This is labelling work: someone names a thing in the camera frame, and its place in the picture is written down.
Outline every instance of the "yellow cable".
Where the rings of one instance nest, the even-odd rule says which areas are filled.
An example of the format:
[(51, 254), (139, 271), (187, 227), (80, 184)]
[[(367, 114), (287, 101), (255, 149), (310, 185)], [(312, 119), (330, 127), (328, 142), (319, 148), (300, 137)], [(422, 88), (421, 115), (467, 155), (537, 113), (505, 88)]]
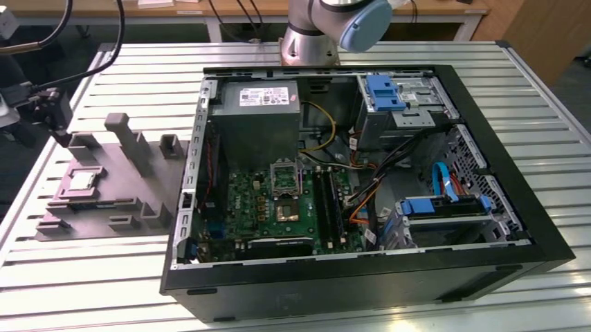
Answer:
[(299, 150), (300, 152), (310, 152), (310, 151), (320, 150), (323, 147), (326, 147), (332, 142), (332, 140), (335, 139), (335, 136), (336, 136), (336, 122), (335, 122), (335, 119), (331, 117), (331, 114), (328, 114), (328, 112), (326, 111), (324, 108), (320, 107), (320, 105), (318, 105), (314, 102), (308, 102), (308, 101), (302, 101), (302, 103), (310, 104), (314, 107), (316, 107), (324, 113), (326, 117), (331, 121), (331, 126), (332, 126), (331, 137), (328, 138), (328, 140), (323, 144), (320, 144), (318, 147), (311, 147), (310, 149), (300, 149)]

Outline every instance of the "green motherboard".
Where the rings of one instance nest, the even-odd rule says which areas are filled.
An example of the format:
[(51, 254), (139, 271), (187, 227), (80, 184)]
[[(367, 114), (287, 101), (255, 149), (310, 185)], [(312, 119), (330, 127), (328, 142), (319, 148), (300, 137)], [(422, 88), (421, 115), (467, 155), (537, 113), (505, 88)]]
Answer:
[[(335, 202), (343, 207), (343, 199), (351, 194), (348, 174), (344, 169), (328, 171), (335, 189)], [(347, 225), (347, 220), (338, 215), (342, 225), (342, 235), (335, 240), (327, 241), (327, 232), (332, 227), (328, 222), (319, 218), (331, 208), (316, 204), (319, 196), (315, 190), (319, 182), (319, 171), (306, 169), (300, 182), (299, 195), (272, 195), (272, 181), (275, 184), (292, 184), (290, 173), (235, 172), (230, 174), (227, 217), (223, 225), (218, 224), (215, 238), (208, 241), (208, 249), (212, 261), (232, 261), (238, 250), (244, 249), (244, 244), (252, 239), (291, 239), (308, 238), (314, 240), (312, 255), (326, 255), (344, 252), (360, 252), (362, 235), (356, 225)]]

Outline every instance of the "blue latch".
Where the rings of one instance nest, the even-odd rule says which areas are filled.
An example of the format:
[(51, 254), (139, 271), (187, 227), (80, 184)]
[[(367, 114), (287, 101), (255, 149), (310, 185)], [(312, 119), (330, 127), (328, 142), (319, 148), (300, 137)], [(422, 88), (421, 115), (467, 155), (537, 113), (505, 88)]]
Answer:
[(367, 92), (374, 99), (376, 111), (403, 111), (407, 103), (398, 99), (398, 85), (387, 75), (366, 76)]
[(401, 207), (403, 210), (403, 215), (413, 213), (435, 213), (434, 203), (431, 199), (407, 199), (401, 202)]
[(485, 195), (481, 196), (481, 203), (482, 207), (485, 208), (485, 211), (490, 212), (493, 210), (493, 203), (491, 200), (489, 199), (489, 196)]

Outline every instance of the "ram slot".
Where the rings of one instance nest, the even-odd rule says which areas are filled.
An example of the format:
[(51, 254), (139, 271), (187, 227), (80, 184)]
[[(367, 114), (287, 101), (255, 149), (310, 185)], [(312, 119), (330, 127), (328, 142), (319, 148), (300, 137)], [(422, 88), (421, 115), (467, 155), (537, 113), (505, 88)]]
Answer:
[(328, 202), (326, 200), (324, 195), (324, 186), (323, 186), (323, 175), (320, 170), (314, 172), (312, 176), (312, 184), (314, 184), (314, 202), (316, 204), (316, 222), (318, 222), (318, 230), (319, 237), (322, 243), (330, 243), (328, 246), (332, 246), (331, 241), (331, 232), (328, 227)]
[(323, 189), (326, 194), (326, 209), (328, 211), (328, 222), (331, 224), (331, 238), (334, 241), (340, 243), (343, 238), (343, 216), (340, 213), (339, 196), (335, 185), (335, 180), (332, 178), (332, 172), (323, 172)]

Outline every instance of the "slotted aluminum work surface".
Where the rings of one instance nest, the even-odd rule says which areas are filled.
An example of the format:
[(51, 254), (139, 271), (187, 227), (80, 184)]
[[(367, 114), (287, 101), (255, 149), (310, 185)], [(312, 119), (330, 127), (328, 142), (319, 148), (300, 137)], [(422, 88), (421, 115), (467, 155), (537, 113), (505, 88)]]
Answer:
[[(126, 45), (116, 64), (82, 83), (71, 131), (112, 142), (104, 118), (126, 112), (150, 140), (163, 133), (188, 138), (203, 68), (276, 66), (278, 51), (275, 44)], [(92, 66), (107, 58), (99, 53)], [(495, 43), (384, 43), (363, 54), (342, 52), (340, 61), (455, 66), (578, 258), (474, 302), (206, 326), (158, 293), (166, 236), (32, 239), (71, 159), (51, 142), (2, 224), (0, 331), (591, 331), (590, 137), (513, 50)]]

